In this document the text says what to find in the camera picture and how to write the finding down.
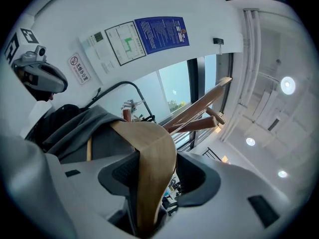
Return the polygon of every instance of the ceiling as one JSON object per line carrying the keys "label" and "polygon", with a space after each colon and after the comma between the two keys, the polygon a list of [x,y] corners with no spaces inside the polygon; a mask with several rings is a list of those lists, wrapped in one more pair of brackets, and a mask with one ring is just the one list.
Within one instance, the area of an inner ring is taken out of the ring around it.
{"label": "ceiling", "polygon": [[[293,179],[297,194],[310,189],[318,170],[319,69],[307,39],[263,28],[259,74],[248,108],[237,129],[253,137]],[[286,95],[275,81],[290,76],[296,83]]]}

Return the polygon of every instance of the no smoking sign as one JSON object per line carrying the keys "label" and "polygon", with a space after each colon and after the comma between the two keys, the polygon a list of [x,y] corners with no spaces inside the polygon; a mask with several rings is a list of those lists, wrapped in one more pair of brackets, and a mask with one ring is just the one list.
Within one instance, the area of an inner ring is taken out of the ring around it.
{"label": "no smoking sign", "polygon": [[91,79],[91,76],[86,70],[78,53],[75,53],[72,57],[69,58],[68,64],[75,78],[81,85],[85,84]]}
{"label": "no smoking sign", "polygon": [[78,58],[77,57],[72,57],[70,60],[70,63],[72,66],[75,66],[78,63]]}

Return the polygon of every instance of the black cable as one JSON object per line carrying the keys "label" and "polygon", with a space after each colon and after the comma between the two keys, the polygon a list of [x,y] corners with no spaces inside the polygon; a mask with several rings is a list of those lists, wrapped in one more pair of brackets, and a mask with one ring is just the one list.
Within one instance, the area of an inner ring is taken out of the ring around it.
{"label": "black cable", "polygon": [[84,109],[88,109],[90,106],[92,106],[96,101],[100,100],[102,97],[104,97],[106,94],[110,93],[112,90],[116,89],[118,86],[122,85],[122,84],[130,84],[132,85],[134,88],[136,88],[137,92],[139,93],[139,96],[141,97],[145,107],[146,107],[146,110],[148,110],[149,114],[151,117],[153,117],[154,115],[152,114],[148,104],[146,103],[141,91],[139,90],[139,88],[133,83],[133,82],[129,82],[129,81],[122,81],[122,82],[119,82],[115,85],[113,85],[112,87],[108,88],[107,90],[103,91],[98,97],[95,97],[94,100],[92,100],[87,106],[84,107]]}
{"label": "black cable", "polygon": [[94,98],[92,98],[93,101],[98,97],[100,92],[101,92],[101,88],[98,89],[98,93],[96,93],[96,96]]}

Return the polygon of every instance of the black slot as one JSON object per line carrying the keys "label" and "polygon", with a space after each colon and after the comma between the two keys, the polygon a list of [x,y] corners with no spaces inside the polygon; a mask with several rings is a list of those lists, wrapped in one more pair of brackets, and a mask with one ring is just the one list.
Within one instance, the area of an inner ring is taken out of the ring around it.
{"label": "black slot", "polygon": [[279,215],[274,211],[266,199],[263,198],[263,196],[249,197],[248,201],[254,208],[265,228],[269,227],[279,218]]}
{"label": "black slot", "polygon": [[127,212],[123,210],[117,211],[108,221],[126,233],[129,233],[130,235],[134,234],[130,223],[130,217]]}
{"label": "black slot", "polygon": [[65,172],[65,175],[66,175],[66,177],[71,177],[71,176],[77,175],[77,174],[79,174],[79,173],[80,173],[80,172],[79,172],[78,170],[71,170],[71,171]]}

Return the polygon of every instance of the white wall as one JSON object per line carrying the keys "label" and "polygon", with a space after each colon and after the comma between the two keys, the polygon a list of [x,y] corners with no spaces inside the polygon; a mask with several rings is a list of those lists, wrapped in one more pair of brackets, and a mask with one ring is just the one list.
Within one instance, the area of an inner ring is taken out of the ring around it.
{"label": "white wall", "polygon": [[[107,88],[119,81],[134,81],[160,68],[187,59],[217,54],[214,37],[224,39],[223,52],[242,52],[242,34],[238,12],[225,0],[54,0],[36,17],[32,29],[47,47],[48,62],[60,68],[68,79],[65,93],[58,94],[53,105],[83,104],[94,96],[100,81],[79,43],[78,37],[90,29],[151,16],[181,16],[190,46],[161,51],[130,62],[110,75]],[[91,80],[81,86],[67,65],[79,53]]]}

